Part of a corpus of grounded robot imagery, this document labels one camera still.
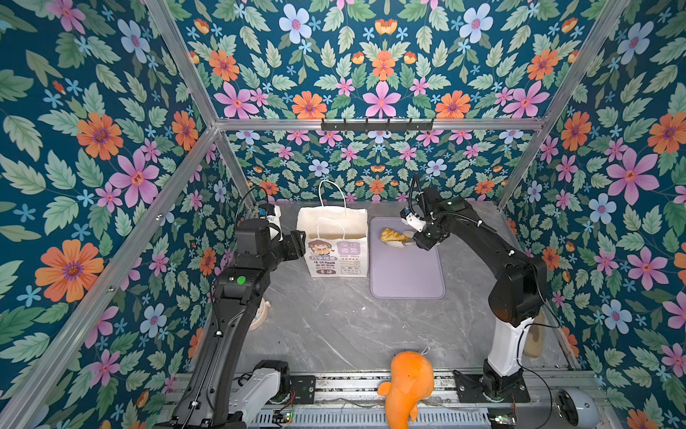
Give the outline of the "twisted braided fake bread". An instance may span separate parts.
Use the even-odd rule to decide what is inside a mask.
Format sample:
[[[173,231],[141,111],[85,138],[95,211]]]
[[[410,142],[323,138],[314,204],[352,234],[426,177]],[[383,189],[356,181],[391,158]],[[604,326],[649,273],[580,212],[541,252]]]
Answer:
[[[400,238],[396,238],[395,234],[397,231],[392,230],[390,228],[384,228],[381,232],[380,239],[382,243],[387,245],[387,241],[412,241],[413,238],[405,238],[401,236]]]

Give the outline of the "white printed paper bag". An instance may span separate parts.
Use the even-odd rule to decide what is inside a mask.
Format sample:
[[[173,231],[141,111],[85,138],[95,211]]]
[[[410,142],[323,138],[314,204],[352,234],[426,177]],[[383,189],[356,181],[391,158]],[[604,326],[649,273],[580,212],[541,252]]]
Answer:
[[[320,205],[298,211],[297,229],[305,234],[305,255],[314,278],[364,278],[369,270],[369,218],[364,208],[328,206],[318,185]]]

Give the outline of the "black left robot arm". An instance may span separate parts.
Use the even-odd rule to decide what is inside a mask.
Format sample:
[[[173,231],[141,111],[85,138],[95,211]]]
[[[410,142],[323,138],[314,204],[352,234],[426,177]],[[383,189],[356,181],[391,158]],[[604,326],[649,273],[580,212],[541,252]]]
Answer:
[[[305,233],[284,233],[278,223],[248,219],[236,230],[233,261],[215,280],[212,313],[189,385],[162,428],[245,428],[282,393],[286,366],[259,366],[232,389],[239,356],[271,274],[305,255]]]

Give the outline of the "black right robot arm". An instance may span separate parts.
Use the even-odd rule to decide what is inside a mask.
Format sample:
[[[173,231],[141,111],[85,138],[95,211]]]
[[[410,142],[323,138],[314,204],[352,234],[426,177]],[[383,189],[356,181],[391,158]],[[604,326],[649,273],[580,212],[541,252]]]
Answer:
[[[525,366],[522,363],[525,339],[547,302],[547,266],[528,257],[498,231],[485,223],[465,198],[444,198],[432,187],[422,187],[413,176],[407,206],[400,219],[411,234],[402,243],[428,252],[443,242],[457,239],[464,253],[474,258],[478,268],[491,272],[494,284],[487,297],[496,319],[491,349],[480,376],[453,372],[458,396],[476,402],[500,402],[527,396]]]

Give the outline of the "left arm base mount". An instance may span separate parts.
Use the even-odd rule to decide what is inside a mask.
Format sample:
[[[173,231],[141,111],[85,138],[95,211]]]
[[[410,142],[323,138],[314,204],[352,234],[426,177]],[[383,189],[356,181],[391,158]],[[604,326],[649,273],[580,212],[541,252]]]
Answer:
[[[317,378],[314,375],[291,375],[278,394],[267,402],[270,406],[287,408],[291,405],[312,405]]]

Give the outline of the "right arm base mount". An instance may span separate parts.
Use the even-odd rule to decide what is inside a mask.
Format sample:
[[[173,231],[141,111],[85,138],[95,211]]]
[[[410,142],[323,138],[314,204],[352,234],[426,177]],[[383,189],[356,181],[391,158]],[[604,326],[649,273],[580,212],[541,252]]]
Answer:
[[[460,403],[529,403],[531,396],[523,379],[523,368],[514,375],[498,376],[492,371],[485,375],[452,371]]]

